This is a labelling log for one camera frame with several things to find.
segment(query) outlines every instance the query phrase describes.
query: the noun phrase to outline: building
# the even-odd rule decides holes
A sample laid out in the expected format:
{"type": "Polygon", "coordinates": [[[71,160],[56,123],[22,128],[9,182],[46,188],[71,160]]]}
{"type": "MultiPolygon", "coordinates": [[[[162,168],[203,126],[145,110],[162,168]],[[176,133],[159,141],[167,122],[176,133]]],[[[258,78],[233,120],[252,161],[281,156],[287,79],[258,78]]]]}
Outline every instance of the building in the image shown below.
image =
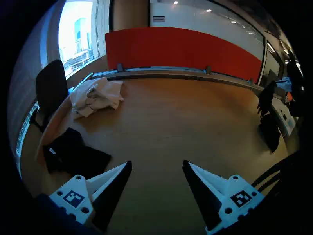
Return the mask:
{"type": "Polygon", "coordinates": [[[91,38],[88,32],[86,18],[80,18],[74,24],[76,52],[80,53],[91,48],[91,38]]]}
{"type": "Polygon", "coordinates": [[[60,60],[61,60],[62,62],[65,62],[64,54],[63,54],[63,51],[62,51],[61,48],[59,48],[59,52],[60,52],[60,60]]]}

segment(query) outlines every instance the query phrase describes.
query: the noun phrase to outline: red partition panel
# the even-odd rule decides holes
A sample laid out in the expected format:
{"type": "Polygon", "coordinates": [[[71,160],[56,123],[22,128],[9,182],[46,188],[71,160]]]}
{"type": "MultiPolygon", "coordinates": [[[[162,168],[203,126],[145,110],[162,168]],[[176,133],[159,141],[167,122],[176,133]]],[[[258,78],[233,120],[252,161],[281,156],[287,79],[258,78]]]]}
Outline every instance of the red partition panel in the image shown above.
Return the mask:
{"type": "Polygon", "coordinates": [[[178,66],[205,69],[256,83],[261,60],[224,39],[188,29],[145,27],[105,34],[110,69],[178,66]]]}

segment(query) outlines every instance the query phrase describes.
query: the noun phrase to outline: black office chair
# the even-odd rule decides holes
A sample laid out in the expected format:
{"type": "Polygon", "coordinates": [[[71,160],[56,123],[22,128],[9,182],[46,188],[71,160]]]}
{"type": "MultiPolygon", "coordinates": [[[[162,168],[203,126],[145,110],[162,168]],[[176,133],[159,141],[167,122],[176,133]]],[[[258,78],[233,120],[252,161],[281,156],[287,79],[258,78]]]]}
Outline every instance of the black office chair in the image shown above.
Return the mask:
{"type": "Polygon", "coordinates": [[[49,118],[68,96],[64,67],[61,60],[54,60],[44,67],[36,77],[36,95],[40,109],[33,112],[29,123],[41,132],[46,129],[49,118]],[[43,124],[36,121],[38,111],[43,115],[43,124]]]}

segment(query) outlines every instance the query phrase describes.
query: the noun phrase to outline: desk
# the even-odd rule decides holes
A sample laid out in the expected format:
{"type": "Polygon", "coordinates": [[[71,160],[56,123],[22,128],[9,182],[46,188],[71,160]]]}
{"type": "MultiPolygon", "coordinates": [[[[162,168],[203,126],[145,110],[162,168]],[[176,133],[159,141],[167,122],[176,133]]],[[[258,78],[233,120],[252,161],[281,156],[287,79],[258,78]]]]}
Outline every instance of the desk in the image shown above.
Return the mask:
{"type": "MultiPolygon", "coordinates": [[[[121,95],[125,101],[117,110],[106,108],[75,121],[67,99],[57,111],[64,114],[54,126],[49,124],[43,137],[47,143],[72,127],[86,145],[112,155],[107,170],[132,160],[133,171],[108,234],[205,234],[182,171],[184,159],[224,178],[239,174],[252,183],[288,155],[282,137],[273,154],[260,138],[258,98],[248,89],[149,78],[125,80],[121,95]]],[[[42,191],[56,190],[67,177],[50,176],[55,184],[42,191]]]]}

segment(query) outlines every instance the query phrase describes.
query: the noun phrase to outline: crumpled towel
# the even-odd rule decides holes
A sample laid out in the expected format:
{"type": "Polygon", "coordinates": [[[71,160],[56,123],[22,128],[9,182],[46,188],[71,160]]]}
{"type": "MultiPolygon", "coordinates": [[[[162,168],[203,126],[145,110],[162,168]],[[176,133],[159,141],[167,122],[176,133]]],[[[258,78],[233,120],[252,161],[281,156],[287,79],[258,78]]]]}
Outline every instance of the crumpled towel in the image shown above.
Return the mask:
{"type": "Polygon", "coordinates": [[[87,80],[71,93],[74,119],[88,117],[98,109],[111,106],[117,109],[123,97],[120,95],[123,81],[108,81],[107,78],[87,80]]]}

